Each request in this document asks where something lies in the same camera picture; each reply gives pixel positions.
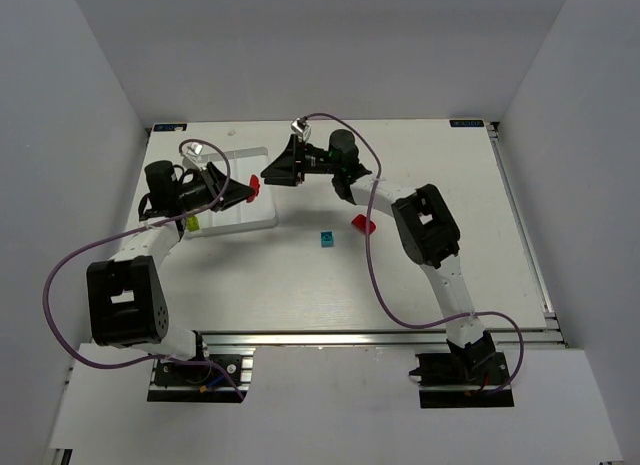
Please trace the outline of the red long lego brick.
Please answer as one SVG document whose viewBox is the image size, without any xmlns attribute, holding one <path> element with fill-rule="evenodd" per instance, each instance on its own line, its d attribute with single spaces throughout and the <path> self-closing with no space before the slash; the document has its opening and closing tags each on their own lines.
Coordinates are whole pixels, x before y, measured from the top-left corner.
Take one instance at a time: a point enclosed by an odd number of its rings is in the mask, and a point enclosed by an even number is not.
<svg viewBox="0 0 640 465">
<path fill-rule="evenodd" d="M 259 196 L 260 188 L 261 188 L 261 181 L 257 175 L 253 174 L 250 177 L 249 187 L 252 189 L 252 194 L 250 197 L 247 198 L 246 202 L 252 203 Z"/>
</svg>

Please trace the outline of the red sloped lego brick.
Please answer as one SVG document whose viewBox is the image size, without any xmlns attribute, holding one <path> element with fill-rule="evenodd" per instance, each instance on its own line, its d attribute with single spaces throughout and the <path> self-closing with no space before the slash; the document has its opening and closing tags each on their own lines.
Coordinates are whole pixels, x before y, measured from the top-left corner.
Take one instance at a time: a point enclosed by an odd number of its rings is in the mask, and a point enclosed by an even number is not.
<svg viewBox="0 0 640 465">
<path fill-rule="evenodd" d="M 376 224 L 372 220 L 368 220 L 364 214 L 358 214 L 351 220 L 351 225 L 359 231 L 363 236 L 368 236 L 376 231 Z"/>
</svg>

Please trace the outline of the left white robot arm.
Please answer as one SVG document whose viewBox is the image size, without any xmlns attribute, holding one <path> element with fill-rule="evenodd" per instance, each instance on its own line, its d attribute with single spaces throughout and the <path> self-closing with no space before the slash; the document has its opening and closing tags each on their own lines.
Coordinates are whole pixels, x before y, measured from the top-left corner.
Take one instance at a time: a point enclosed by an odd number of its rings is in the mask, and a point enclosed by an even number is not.
<svg viewBox="0 0 640 465">
<path fill-rule="evenodd" d="M 208 162 L 178 177 L 168 160 L 144 169 L 148 193 L 139 204 L 139 219 L 172 218 L 136 233 L 109 260 L 89 265 L 86 277 L 92 337 L 100 346 L 134 348 L 181 361 L 206 358 L 202 336 L 170 322 L 158 270 L 182 240 L 187 212 L 200 208 L 225 211 L 252 202 L 259 180 L 233 180 Z"/>
</svg>

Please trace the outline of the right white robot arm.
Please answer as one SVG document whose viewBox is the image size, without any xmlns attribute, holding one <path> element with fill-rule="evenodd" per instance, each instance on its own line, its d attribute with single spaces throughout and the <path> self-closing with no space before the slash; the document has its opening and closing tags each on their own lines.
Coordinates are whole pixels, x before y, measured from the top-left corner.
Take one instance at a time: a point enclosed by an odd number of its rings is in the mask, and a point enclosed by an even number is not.
<svg viewBox="0 0 640 465">
<path fill-rule="evenodd" d="M 394 219 L 405 254 L 434 291 L 454 366 L 468 380 L 481 375 L 495 346 L 476 315 L 461 270 L 460 230 L 438 188 L 409 189 L 381 180 L 360 162 L 356 136 L 346 129 L 330 134 L 326 150 L 292 134 L 261 178 L 267 185 L 295 187 L 308 174 L 331 176 L 340 199 Z"/>
</svg>

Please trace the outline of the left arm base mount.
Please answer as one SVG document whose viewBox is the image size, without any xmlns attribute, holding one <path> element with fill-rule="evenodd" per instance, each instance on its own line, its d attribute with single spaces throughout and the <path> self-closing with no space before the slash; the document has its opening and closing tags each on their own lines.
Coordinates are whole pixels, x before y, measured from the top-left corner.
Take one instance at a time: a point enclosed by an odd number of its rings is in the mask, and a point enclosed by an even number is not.
<svg viewBox="0 0 640 465">
<path fill-rule="evenodd" d="M 151 403 L 240 404 L 251 383 L 254 350 L 235 346 L 202 346 L 195 360 L 212 365 L 156 361 L 147 392 Z"/>
</svg>

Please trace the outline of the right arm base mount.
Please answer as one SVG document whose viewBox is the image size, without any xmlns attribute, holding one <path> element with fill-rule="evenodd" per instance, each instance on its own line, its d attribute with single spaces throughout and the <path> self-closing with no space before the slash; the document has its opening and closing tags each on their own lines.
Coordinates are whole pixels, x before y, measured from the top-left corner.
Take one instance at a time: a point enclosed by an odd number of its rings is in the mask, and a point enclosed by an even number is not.
<svg viewBox="0 0 640 465">
<path fill-rule="evenodd" d="M 497 352 L 478 371 L 467 374 L 449 353 L 416 355 L 417 366 L 408 372 L 419 389 L 421 409 L 488 409 L 515 406 L 505 356 Z"/>
</svg>

